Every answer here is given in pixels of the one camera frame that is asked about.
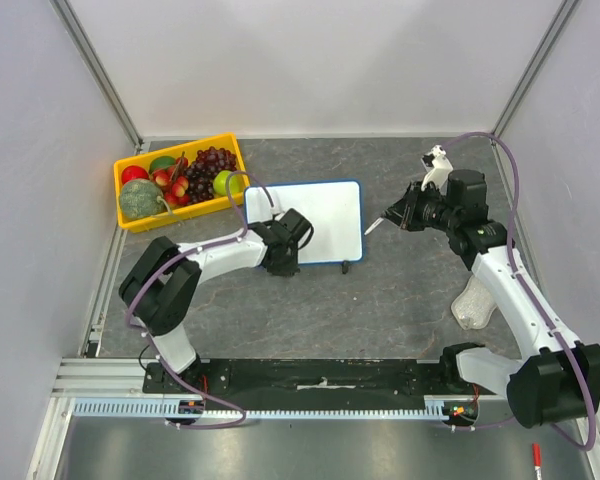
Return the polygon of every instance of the white wall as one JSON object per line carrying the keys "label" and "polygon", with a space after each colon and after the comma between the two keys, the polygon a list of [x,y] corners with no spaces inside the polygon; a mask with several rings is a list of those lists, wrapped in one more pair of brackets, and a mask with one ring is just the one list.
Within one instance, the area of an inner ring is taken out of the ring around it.
{"label": "white wall", "polygon": [[581,2],[505,139],[548,297],[600,343],[600,0]]}
{"label": "white wall", "polygon": [[560,0],[71,0],[145,136],[489,130]]}
{"label": "white wall", "polygon": [[0,2],[0,480],[24,478],[77,353],[130,153],[50,3]]}

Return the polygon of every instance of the red tomato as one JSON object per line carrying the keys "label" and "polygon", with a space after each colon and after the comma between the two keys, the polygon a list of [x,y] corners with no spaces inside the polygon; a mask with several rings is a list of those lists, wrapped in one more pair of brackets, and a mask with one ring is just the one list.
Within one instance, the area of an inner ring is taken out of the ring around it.
{"label": "red tomato", "polygon": [[144,178],[149,180],[149,174],[142,167],[138,167],[137,165],[129,165],[122,171],[122,175],[120,175],[120,180],[122,181],[123,185],[131,180],[135,180],[136,178]]}

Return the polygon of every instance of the white mesh object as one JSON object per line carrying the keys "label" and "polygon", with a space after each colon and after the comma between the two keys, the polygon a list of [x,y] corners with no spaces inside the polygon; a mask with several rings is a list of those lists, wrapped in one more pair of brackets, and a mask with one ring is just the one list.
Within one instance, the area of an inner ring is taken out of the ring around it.
{"label": "white mesh object", "polygon": [[489,290],[471,275],[464,291],[451,304],[451,313],[464,330],[479,330],[487,326],[496,307]]}

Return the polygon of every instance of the green apple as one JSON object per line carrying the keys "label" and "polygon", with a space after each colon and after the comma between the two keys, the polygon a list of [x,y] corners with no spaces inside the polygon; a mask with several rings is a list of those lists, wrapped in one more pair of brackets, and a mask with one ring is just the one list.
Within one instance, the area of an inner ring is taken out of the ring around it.
{"label": "green apple", "polygon": [[[216,175],[216,178],[213,179],[213,189],[218,195],[227,194],[227,177],[230,173],[230,170],[222,170]],[[231,177],[231,180],[229,180],[229,190],[231,191],[231,195],[240,193],[240,182],[238,182],[237,175],[234,175]]]}

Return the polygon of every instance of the gray floor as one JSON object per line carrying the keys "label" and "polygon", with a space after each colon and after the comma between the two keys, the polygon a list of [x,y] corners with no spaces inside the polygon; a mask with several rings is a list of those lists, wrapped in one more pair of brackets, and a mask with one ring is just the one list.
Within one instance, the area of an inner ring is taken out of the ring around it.
{"label": "gray floor", "polygon": [[[247,170],[265,183],[357,179],[363,187],[365,225],[422,178],[420,157],[441,139],[244,140]],[[152,150],[171,144],[152,144]],[[456,168],[485,173],[491,217],[506,223],[508,204],[488,141],[453,147]],[[228,210],[144,234],[127,235],[100,356],[136,356],[145,341],[123,325],[117,288],[156,236],[199,241],[237,230]],[[261,269],[242,270],[201,285],[185,322],[203,357],[437,358],[447,345],[483,342],[517,357],[506,322],[496,312],[489,326],[463,331],[450,305],[469,278],[444,234],[401,232],[383,224],[367,237],[366,256],[348,275],[335,266],[304,267],[290,279]]]}
{"label": "gray floor", "polygon": [[[508,418],[482,401],[485,423]],[[573,434],[572,424],[567,430]],[[161,419],[74,418],[57,480],[593,480],[586,455],[550,427],[451,433],[423,421],[268,420],[257,427],[191,432]]]}

